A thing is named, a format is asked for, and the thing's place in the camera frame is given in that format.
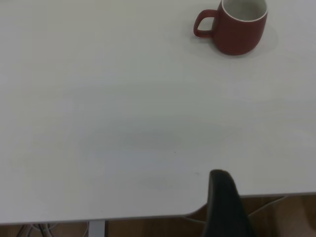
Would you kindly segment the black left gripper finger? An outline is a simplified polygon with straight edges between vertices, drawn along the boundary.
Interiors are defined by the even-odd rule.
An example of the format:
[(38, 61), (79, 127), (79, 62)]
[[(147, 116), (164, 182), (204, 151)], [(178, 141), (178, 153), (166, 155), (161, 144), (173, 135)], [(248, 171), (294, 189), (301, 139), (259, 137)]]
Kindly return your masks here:
[(215, 169), (209, 174), (203, 237), (255, 237), (232, 176)]

